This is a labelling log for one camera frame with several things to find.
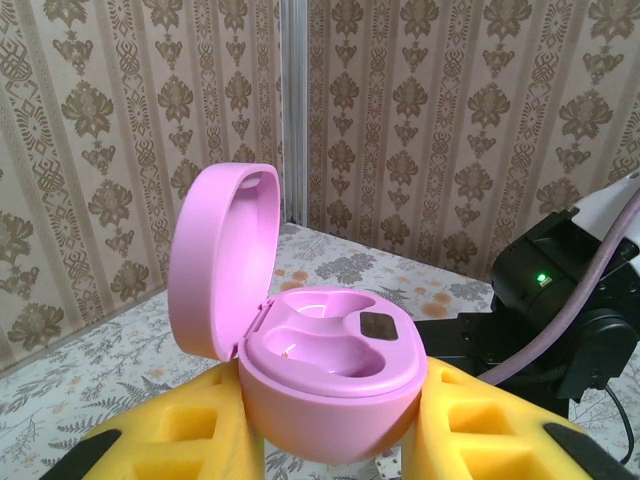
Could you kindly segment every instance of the table surface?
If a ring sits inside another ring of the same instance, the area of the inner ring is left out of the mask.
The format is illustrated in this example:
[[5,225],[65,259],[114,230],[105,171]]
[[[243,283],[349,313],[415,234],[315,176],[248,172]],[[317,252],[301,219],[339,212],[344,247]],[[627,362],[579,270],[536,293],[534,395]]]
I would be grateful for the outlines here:
[[[487,311],[490,287],[455,273],[315,232],[283,225],[271,294],[303,285],[375,292],[416,320]],[[182,353],[160,293],[0,379],[0,480],[38,478],[104,420],[215,364]],[[611,382],[640,436],[640,349]],[[613,402],[590,391],[570,419],[616,458],[626,436]],[[327,466],[266,446],[267,480],[379,480],[400,476],[399,448],[371,461]],[[640,453],[628,467],[640,473]]]

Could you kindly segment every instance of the damask wallpaper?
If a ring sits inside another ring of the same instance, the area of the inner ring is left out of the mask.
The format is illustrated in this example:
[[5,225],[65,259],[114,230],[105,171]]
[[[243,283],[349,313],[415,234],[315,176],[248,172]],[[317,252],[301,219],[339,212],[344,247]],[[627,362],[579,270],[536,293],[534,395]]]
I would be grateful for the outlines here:
[[279,29],[276,0],[0,0],[0,370],[160,288],[202,168],[281,167]]
[[640,0],[311,0],[310,225],[486,278],[640,165]]

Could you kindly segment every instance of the pink earbud case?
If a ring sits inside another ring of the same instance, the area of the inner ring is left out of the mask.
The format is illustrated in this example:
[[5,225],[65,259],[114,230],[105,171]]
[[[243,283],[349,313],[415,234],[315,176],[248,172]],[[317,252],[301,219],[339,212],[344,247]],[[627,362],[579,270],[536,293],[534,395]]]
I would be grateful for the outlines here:
[[269,297],[279,227],[272,166],[221,163],[198,176],[169,265],[176,342],[222,362],[238,355],[247,416],[282,450],[330,464],[377,455],[417,414],[427,373],[418,332],[368,292],[304,287]]

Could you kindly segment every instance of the yellow foam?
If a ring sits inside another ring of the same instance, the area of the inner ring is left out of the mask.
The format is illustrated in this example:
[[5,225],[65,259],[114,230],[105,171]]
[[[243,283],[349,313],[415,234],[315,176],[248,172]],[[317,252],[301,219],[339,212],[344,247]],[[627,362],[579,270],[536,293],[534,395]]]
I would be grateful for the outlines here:
[[[586,480],[543,430],[567,420],[429,359],[420,413],[403,440],[404,480]],[[122,436],[86,480],[262,480],[238,365],[220,364],[93,430]]]

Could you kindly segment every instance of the pink lid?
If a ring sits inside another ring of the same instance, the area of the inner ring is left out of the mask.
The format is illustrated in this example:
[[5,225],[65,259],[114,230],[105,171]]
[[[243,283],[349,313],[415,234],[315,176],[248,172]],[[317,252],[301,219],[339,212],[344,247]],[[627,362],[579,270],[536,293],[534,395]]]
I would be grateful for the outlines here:
[[196,178],[171,247],[169,319],[187,353],[229,361],[267,298],[280,228],[271,165],[219,163]]

